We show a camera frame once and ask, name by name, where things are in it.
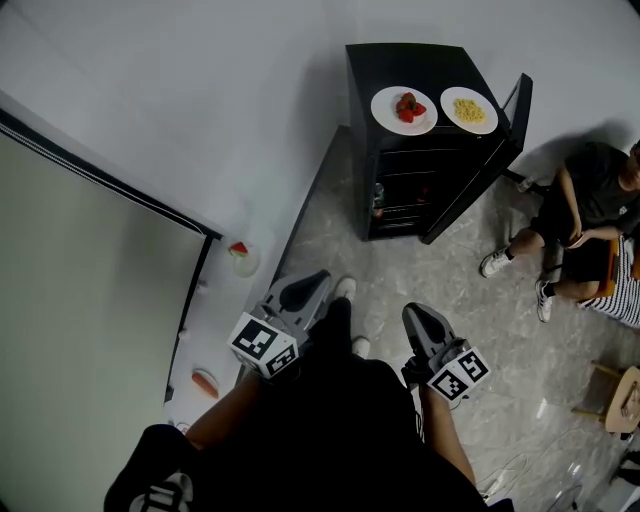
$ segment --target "plate of pasta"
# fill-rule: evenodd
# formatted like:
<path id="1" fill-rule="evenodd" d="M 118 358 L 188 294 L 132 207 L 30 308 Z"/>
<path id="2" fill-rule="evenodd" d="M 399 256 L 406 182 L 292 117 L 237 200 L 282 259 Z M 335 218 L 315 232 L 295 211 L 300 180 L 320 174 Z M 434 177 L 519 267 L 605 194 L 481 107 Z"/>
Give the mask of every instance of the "plate of pasta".
<path id="1" fill-rule="evenodd" d="M 463 130 L 478 135 L 498 127 L 498 113 L 482 94 L 466 87 L 450 87 L 440 96 L 442 110 Z"/>

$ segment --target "striped cloth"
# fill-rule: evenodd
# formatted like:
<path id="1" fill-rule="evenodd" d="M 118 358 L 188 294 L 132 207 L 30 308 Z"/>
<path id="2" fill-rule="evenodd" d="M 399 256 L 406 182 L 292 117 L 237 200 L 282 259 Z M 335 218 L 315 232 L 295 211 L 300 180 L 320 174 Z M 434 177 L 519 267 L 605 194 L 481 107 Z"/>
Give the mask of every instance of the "striped cloth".
<path id="1" fill-rule="evenodd" d="M 618 282 L 611 297 L 584 301 L 580 307 L 592 309 L 615 318 L 629 327 L 640 327 L 640 281 L 631 277 L 633 240 L 620 237 L 620 268 Z"/>

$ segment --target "watermelon slice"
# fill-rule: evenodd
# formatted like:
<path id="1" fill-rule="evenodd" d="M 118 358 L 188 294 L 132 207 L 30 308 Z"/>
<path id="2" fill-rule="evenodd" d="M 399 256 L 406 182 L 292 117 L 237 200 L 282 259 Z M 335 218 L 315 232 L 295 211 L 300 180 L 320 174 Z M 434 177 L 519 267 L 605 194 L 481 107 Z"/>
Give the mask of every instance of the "watermelon slice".
<path id="1" fill-rule="evenodd" d="M 240 258 L 246 258 L 247 255 L 249 254 L 249 251 L 247 250 L 247 246 L 244 245 L 242 242 L 237 242 L 233 244 L 231 247 L 229 247 L 229 252 L 233 256 L 238 256 Z"/>

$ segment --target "plate of strawberries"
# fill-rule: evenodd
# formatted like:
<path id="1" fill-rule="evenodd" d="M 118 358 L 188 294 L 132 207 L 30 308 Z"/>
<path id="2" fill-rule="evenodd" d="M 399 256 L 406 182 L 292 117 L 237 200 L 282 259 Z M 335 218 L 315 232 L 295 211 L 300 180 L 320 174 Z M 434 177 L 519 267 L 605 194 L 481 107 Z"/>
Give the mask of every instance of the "plate of strawberries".
<path id="1" fill-rule="evenodd" d="M 422 135 L 438 122 L 438 109 L 425 94 L 411 87 L 394 86 L 378 91 L 371 113 L 387 130 L 400 135 Z"/>

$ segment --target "yellow noodles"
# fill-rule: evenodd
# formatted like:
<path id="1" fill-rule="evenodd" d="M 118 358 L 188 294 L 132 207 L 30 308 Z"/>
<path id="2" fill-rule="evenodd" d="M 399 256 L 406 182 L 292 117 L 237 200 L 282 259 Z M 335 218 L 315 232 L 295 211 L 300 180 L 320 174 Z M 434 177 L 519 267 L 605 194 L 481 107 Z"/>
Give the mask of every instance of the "yellow noodles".
<path id="1" fill-rule="evenodd" d="M 474 100 L 456 98 L 453 106 L 456 108 L 456 117 L 467 123 L 481 123 L 487 117 Z"/>

